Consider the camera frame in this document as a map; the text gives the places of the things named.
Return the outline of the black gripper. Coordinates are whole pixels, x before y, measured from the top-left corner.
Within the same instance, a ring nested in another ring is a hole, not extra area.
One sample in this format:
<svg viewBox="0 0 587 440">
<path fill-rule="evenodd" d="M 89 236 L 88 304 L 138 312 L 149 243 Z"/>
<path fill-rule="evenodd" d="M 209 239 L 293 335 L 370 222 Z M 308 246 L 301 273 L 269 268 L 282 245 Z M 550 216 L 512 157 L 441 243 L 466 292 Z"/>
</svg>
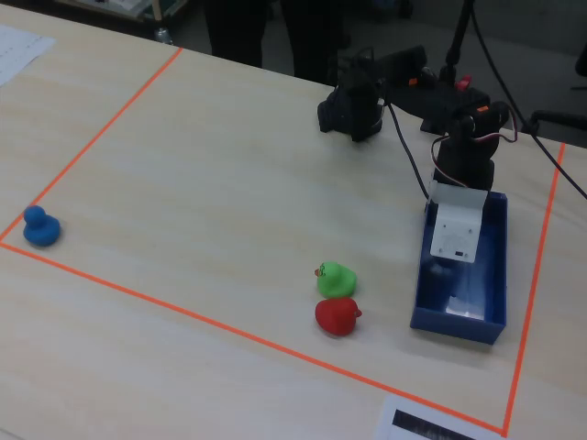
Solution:
<svg viewBox="0 0 587 440">
<path fill-rule="evenodd" d="M 434 179 L 449 185 L 490 191 L 493 187 L 492 157 L 495 151 L 495 138 L 482 142 L 471 138 L 443 139 L 435 154 Z M 449 280 L 454 275 L 454 267 L 442 261 L 432 261 L 428 265 L 428 271 L 431 277 L 440 280 Z"/>
</svg>

